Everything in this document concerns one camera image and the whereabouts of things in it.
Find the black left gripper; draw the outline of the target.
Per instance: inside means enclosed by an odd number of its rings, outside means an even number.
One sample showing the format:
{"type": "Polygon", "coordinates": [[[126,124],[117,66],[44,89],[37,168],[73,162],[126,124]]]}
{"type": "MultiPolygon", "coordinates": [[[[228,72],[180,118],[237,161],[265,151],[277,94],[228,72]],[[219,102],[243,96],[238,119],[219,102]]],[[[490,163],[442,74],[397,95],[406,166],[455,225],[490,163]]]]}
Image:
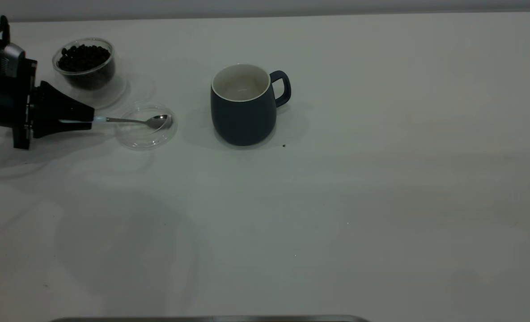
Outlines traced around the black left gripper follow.
{"type": "MultiPolygon", "coordinates": [[[[0,40],[0,127],[13,131],[13,146],[30,148],[29,99],[34,91],[37,61],[18,45],[0,40]]],[[[36,139],[70,131],[91,130],[95,109],[60,92],[49,82],[36,88],[36,139]],[[67,120],[69,122],[50,122],[67,120]]]]}

